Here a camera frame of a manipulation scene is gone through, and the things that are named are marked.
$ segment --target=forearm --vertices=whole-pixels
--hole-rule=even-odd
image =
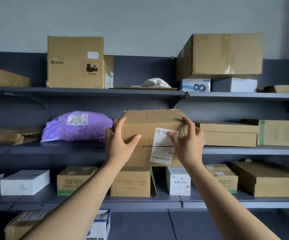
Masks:
[[[112,162],[104,165],[23,239],[85,239],[101,203],[120,169],[119,165]]]
[[[224,239],[279,239],[240,204],[202,163],[185,168]]]

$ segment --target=white paper label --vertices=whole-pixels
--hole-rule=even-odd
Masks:
[[[47,214],[47,210],[45,211],[29,211],[20,221],[30,221],[30,220],[41,220],[45,214]]]
[[[88,114],[71,114],[68,116],[67,125],[87,125]]]
[[[179,131],[173,131],[173,130],[168,130],[168,129],[163,129],[163,128],[156,128],[156,132],[154,134],[153,138],[153,144],[152,146],[173,146],[172,142],[170,141],[170,138],[168,136],[168,132],[172,131],[174,132],[177,136],[179,134]]]
[[[106,73],[105,74],[106,80],[105,80],[105,88],[110,88],[110,76]]]
[[[88,59],[99,59],[99,52],[88,51]]]
[[[174,147],[153,147],[150,161],[170,165],[174,153]]]

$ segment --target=right hand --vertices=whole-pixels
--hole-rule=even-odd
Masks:
[[[202,148],[204,145],[203,130],[196,128],[188,117],[182,117],[188,126],[188,134],[178,138],[173,132],[168,136],[174,146],[174,151],[183,166],[202,165]]]

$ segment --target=left hand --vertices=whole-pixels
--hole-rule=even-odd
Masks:
[[[122,118],[118,121],[114,136],[106,145],[106,163],[118,164],[120,168],[129,160],[141,138],[141,135],[135,135],[130,143],[126,144],[123,142],[122,128],[125,120],[126,118]]]

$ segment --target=green tape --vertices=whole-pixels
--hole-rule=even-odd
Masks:
[[[259,145],[264,145],[264,125],[265,120],[260,120]]]

